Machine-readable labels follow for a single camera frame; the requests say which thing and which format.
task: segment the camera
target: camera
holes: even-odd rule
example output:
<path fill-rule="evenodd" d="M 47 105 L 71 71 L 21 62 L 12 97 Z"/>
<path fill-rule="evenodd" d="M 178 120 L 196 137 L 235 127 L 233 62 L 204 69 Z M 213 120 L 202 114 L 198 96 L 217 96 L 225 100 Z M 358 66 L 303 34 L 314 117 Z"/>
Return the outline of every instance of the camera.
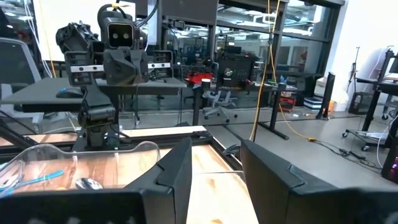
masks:
<path fill-rule="evenodd" d="M 128 47 L 135 49 L 136 38 L 135 27 L 132 21 L 114 17 L 107 17 L 103 20 L 104 35 L 103 42 L 106 49 L 117 49 Z"/>

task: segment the blue pen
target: blue pen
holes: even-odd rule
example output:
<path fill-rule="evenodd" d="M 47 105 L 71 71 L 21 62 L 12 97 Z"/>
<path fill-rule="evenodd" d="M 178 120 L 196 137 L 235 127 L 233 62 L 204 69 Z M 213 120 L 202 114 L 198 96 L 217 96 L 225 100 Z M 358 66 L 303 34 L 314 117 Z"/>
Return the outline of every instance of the blue pen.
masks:
<path fill-rule="evenodd" d="M 58 170 L 58 171 L 55 171 L 55 172 L 53 172 L 53 173 L 51 173 L 51 174 L 47 174 L 47 175 L 45 175 L 45 176 L 43 176 L 43 177 L 39 177 L 39 178 L 36 178 L 36 179 L 33 179 L 33 180 L 28 180 L 28 181 L 20 182 L 20 183 L 16 184 L 15 187 L 9 188 L 9 189 L 7 190 L 7 192 L 4 193 L 3 197 L 12 194 L 13 191 L 14 191 L 15 189 L 17 189 L 18 187 L 26 186 L 26 185 L 29 185 L 29 184 L 35 184 L 35 183 L 38 183 L 38 182 L 41 182 L 41 181 L 50 180 L 50 179 L 53 179 L 53 178 L 56 178 L 56 177 L 60 177 L 61 175 L 63 175 L 63 170 Z"/>

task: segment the yellow cable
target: yellow cable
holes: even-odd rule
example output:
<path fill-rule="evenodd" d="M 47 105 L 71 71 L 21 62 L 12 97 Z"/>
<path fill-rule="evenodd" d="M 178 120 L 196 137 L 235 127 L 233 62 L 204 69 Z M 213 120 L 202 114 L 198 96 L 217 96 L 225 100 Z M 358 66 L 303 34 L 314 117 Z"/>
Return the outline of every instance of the yellow cable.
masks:
<path fill-rule="evenodd" d="M 111 5 L 112 5 L 112 8 L 114 8 L 114 9 L 118 9 L 119 8 L 119 6 L 118 6 L 118 4 L 117 3 L 111 3 Z"/>
<path fill-rule="evenodd" d="M 47 44 L 47 50 L 49 51 L 51 69 L 52 69 L 52 73 L 53 73 L 53 74 L 50 74 L 50 75 L 51 75 L 52 78 L 56 78 L 55 67 L 54 67 L 54 63 L 53 63 L 53 61 L 52 61 L 49 39 L 48 39 L 47 30 L 46 30 L 46 26 L 45 26 L 45 22 L 44 22 L 42 1 L 41 1 L 41 0 L 38 0 L 38 2 L 39 2 L 39 6 L 40 6 L 40 14 L 41 14 L 41 16 L 42 16 L 42 26 L 43 26 L 43 28 L 44 28 L 45 42 L 46 42 L 46 44 Z"/>
<path fill-rule="evenodd" d="M 268 15 L 269 15 L 269 14 L 270 14 L 270 0 L 268 0 L 267 3 L 268 3 Z M 280 4 L 280 0 L 278 0 L 278 2 L 277 2 L 277 9 L 276 9 L 277 14 L 279 13 L 279 4 Z M 270 35 L 273 35 L 273 33 L 274 33 L 274 31 L 275 31 L 276 18 L 277 18 L 277 16 L 275 17 L 274 25 L 273 25 L 273 27 L 272 27 L 272 32 L 270 32 Z M 271 56 L 272 77 L 273 77 L 273 79 L 274 79 L 275 82 L 276 82 L 276 69 L 275 69 L 275 66 L 274 66 L 274 56 L 273 56 L 273 52 L 272 52 L 272 43 L 271 43 L 270 46 L 269 46 L 269 53 L 270 53 L 270 56 Z M 258 122 L 258 121 L 256 121 L 256 118 L 257 118 L 257 115 L 258 115 L 258 112 L 259 112 L 260 95 L 261 95 L 261 93 L 262 93 L 262 87 L 263 87 L 263 85 L 264 85 L 264 77 L 265 77 L 265 74 L 266 74 L 266 67 L 264 68 L 264 73 L 263 73 L 262 80 L 261 80 L 261 86 L 260 86 L 259 96 L 258 96 L 258 99 L 257 99 L 257 107 L 256 107 L 257 110 L 256 110 L 256 115 L 255 115 L 255 117 L 254 117 L 254 124 L 253 124 L 252 132 L 251 132 L 251 135 L 250 135 L 250 140 L 252 140 L 253 137 L 254 137 L 254 130 L 255 130 L 255 127 L 256 127 L 257 122 Z M 295 129 L 293 129 L 293 128 L 291 127 L 291 125 L 287 122 L 286 117 L 285 117 L 285 113 L 283 112 L 282 106 L 280 105 L 280 103 L 279 103 L 279 109 L 280 109 L 280 112 L 282 113 L 282 117 L 283 117 L 283 119 L 284 119 L 286 125 L 290 128 L 290 130 L 293 131 L 293 133 L 295 133 L 296 135 L 298 135 L 298 136 L 300 136 L 300 137 L 302 137 L 302 138 L 305 138 L 305 139 L 307 139 L 307 140 L 309 140 L 309 141 L 314 141 L 314 140 L 316 140 L 315 138 L 307 137 L 307 136 L 305 136 L 305 135 L 303 135 L 303 134 L 300 134 L 300 133 L 297 132 Z"/>
<path fill-rule="evenodd" d="M 277 2 L 277 6 L 276 6 L 277 16 L 275 17 L 274 25 L 272 26 L 272 32 L 271 32 L 271 27 L 269 25 L 271 23 L 271 21 L 269 19 L 270 18 L 269 15 L 271 14 L 271 2 L 270 2 L 270 0 L 267 1 L 267 13 L 268 13 L 267 20 L 268 20 L 268 33 L 269 33 L 269 35 L 273 35 L 273 33 L 275 31 L 276 20 L 278 18 L 278 13 L 279 13 L 279 4 L 280 4 L 280 0 L 278 0 L 278 2 Z M 269 52 L 272 55 L 272 43 L 269 45 Z M 259 94 L 257 96 L 256 113 L 254 115 L 254 124 L 253 124 L 252 130 L 251 130 L 251 133 L 250 133 L 250 140 L 253 140 L 253 138 L 254 138 L 254 130 L 256 129 L 257 122 L 258 122 L 257 116 L 260 113 L 260 98 L 261 98 L 261 94 L 262 94 L 262 88 L 264 87 L 264 82 L 265 82 L 265 79 L 266 79 L 266 71 L 267 71 L 267 65 L 264 66 L 264 72 L 262 73 L 262 79 L 261 79 L 261 82 L 260 82 Z"/>

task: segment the red object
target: red object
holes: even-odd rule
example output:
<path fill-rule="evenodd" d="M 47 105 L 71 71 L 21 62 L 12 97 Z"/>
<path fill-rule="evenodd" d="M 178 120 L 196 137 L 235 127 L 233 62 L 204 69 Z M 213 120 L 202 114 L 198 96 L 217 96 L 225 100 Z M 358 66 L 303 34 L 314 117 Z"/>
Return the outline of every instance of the red object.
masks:
<path fill-rule="evenodd" d="M 282 107 L 283 112 L 291 113 L 293 111 L 293 107 L 295 104 L 296 104 L 295 98 L 283 97 L 283 96 L 280 97 L 280 106 Z"/>
<path fill-rule="evenodd" d="M 212 73 L 206 73 L 206 72 L 196 72 L 193 75 L 188 76 L 188 81 L 193 84 L 200 84 L 201 80 L 207 78 L 212 80 L 213 79 L 213 74 Z"/>

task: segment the gray floor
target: gray floor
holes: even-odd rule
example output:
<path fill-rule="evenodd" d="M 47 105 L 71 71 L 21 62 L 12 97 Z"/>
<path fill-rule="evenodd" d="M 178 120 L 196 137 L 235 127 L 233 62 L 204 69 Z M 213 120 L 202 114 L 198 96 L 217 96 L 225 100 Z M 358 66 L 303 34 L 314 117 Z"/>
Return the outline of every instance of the gray floor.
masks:
<path fill-rule="evenodd" d="M 238 118 L 231 119 L 229 127 L 238 133 L 242 138 L 248 138 L 252 129 L 252 121 L 254 119 L 254 110 L 234 110 L 232 114 L 238 114 Z M 317 138 L 318 140 L 329 142 L 335 146 L 342 147 L 347 150 L 354 150 L 362 153 L 367 159 L 375 164 L 376 149 L 370 149 L 368 152 L 361 152 L 360 147 L 363 143 L 359 139 L 354 139 L 352 136 L 342 138 L 341 134 L 345 129 L 358 129 L 364 119 L 359 116 L 353 116 L 347 113 L 334 113 L 335 119 L 329 121 L 313 120 L 312 116 L 305 116 L 308 114 L 307 110 L 297 109 L 292 114 L 286 114 L 291 127 L 308 137 Z M 260 120 L 269 121 L 271 112 L 263 109 Z M 189 124 L 192 120 L 192 112 L 184 111 L 182 121 Z M 126 113 L 121 115 L 121 124 L 124 129 L 134 128 L 131 114 Z M 373 131 L 383 131 L 386 125 L 381 119 L 375 118 L 375 122 L 371 125 Z M 233 136 L 224 127 L 217 125 L 223 124 L 224 118 L 214 116 L 208 120 L 203 119 L 200 115 L 200 125 L 211 124 L 206 128 L 214 135 L 225 147 L 233 144 L 239 144 L 239 139 Z M 151 112 L 141 114 L 141 123 L 136 128 L 158 128 L 170 127 L 177 124 L 177 113 L 174 111 L 165 112 Z M 69 120 L 63 120 L 52 124 L 45 124 L 44 131 L 64 128 L 71 126 Z M 272 151 L 273 153 L 287 159 L 297 167 L 337 186 L 337 187 L 353 187 L 353 186 L 367 186 L 367 187 L 382 187 L 382 188 L 396 188 L 397 185 L 383 179 L 380 176 L 380 170 L 362 167 L 351 161 L 348 161 L 341 156 L 333 154 L 327 148 L 308 142 L 306 139 L 297 136 L 290 130 L 285 122 L 279 122 L 276 128 L 289 135 L 290 140 L 285 141 L 268 130 L 258 127 L 256 142 L 262 147 Z M 59 131 L 68 131 L 71 128 L 61 129 Z M 381 163 L 384 163 L 386 158 L 386 150 L 381 149 L 379 152 Z"/>

